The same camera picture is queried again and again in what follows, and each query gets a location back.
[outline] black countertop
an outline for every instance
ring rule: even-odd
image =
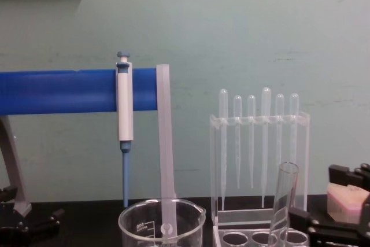
[[[212,221],[210,217],[210,198],[187,198],[187,200],[207,210],[207,220],[203,227],[203,246],[212,247]],[[258,208],[261,197],[235,197],[228,202],[227,209],[239,209],[248,203],[250,208]],[[325,211],[326,196],[309,196],[310,211]],[[270,198],[267,204],[272,205]],[[41,217],[48,217],[53,211],[65,210],[58,238],[34,244],[34,247],[121,247],[121,232],[118,227],[118,216],[122,212],[122,201],[87,201],[87,202],[54,202],[34,203],[27,216],[30,222]]]

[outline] light green wall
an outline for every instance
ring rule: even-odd
[[[209,196],[220,88],[296,91],[312,116],[310,193],[323,193],[330,164],[370,162],[369,19],[370,0],[0,0],[0,70],[113,68],[118,50],[170,64],[181,197]],[[12,124],[32,201],[121,197],[114,113]],[[133,198],[159,195],[157,137],[156,113],[135,113]]]

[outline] blue bar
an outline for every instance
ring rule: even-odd
[[[114,69],[0,72],[0,115],[116,111]],[[134,69],[134,111],[157,110],[156,69]]]

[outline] test tube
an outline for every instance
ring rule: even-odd
[[[297,117],[299,112],[299,96],[291,94],[289,98],[290,115],[290,161],[295,163],[297,160]]]
[[[275,99],[276,124],[276,163],[279,166],[282,163],[282,116],[284,115],[284,95],[278,94]]]
[[[293,204],[297,185],[298,166],[291,162],[281,163],[277,178],[276,194],[273,200],[273,215],[270,225],[268,247],[275,246],[275,238],[283,240],[286,246],[289,230],[289,207]]]
[[[266,186],[267,186],[267,163],[268,163],[268,117],[271,111],[271,90],[270,88],[264,88],[262,91],[261,100],[261,116],[263,119],[262,126],[262,176],[261,176],[261,188],[262,188],[262,207],[265,203]]]
[[[236,164],[236,178],[238,189],[241,187],[241,119],[242,117],[242,97],[236,95],[234,97],[234,118],[235,118],[235,164]]]
[[[222,210],[224,210],[226,193],[227,118],[228,118],[228,95],[227,90],[225,89],[220,90],[219,114],[220,118],[223,120],[221,124],[221,199],[222,199]]]
[[[254,117],[256,116],[256,98],[249,95],[247,99],[247,115],[249,117],[249,174],[250,184],[253,188],[253,168],[254,168]]]

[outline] clear acrylic rack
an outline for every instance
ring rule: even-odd
[[[222,89],[219,97],[219,116],[210,116],[211,207],[216,243],[222,242],[219,233],[227,233],[227,226],[235,230],[235,226],[271,222],[272,208],[267,208],[271,198],[264,200],[264,196],[274,196],[282,162],[299,167],[294,206],[306,210],[310,130],[310,116],[299,111],[298,94],[291,94],[287,101],[278,94],[271,101],[270,89],[264,88],[261,99],[250,95],[243,101],[238,95],[228,99],[227,91]],[[258,206],[256,202],[247,203],[251,199],[240,198],[246,196],[255,196],[252,199],[258,200]]]

